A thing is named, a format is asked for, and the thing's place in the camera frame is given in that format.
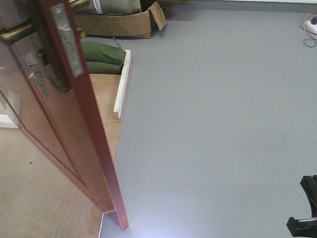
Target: door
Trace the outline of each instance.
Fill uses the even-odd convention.
[[[0,1],[0,100],[21,131],[103,212],[128,221],[72,8]]]

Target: black object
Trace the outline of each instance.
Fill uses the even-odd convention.
[[[317,238],[317,175],[304,176],[301,180],[312,210],[312,218],[297,220],[290,217],[286,226],[293,237]]]
[[[293,237],[317,238],[317,218],[296,220],[290,217],[286,225]]]
[[[146,11],[156,0],[140,0],[142,11]]]

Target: metal chain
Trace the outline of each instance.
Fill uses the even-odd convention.
[[[110,31],[108,25],[106,24],[105,20],[101,17],[101,15],[106,15],[106,14],[99,14],[96,10],[96,14],[98,14],[100,20],[103,22],[103,24],[105,25],[108,33],[111,35],[111,38],[114,40],[114,42],[117,44],[118,48],[122,49],[120,43],[117,41],[116,37],[113,35],[113,33]]]

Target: cardboard box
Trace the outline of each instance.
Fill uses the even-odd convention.
[[[77,27],[83,28],[86,35],[110,36],[108,27],[114,36],[131,38],[151,38],[153,22],[156,23],[159,30],[166,25],[162,8],[157,1],[146,11],[133,15],[110,16],[77,13],[75,21]]]

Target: wooden floor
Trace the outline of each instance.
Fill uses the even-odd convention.
[[[120,75],[92,75],[111,154]],[[97,238],[102,212],[18,129],[0,128],[0,238]]]

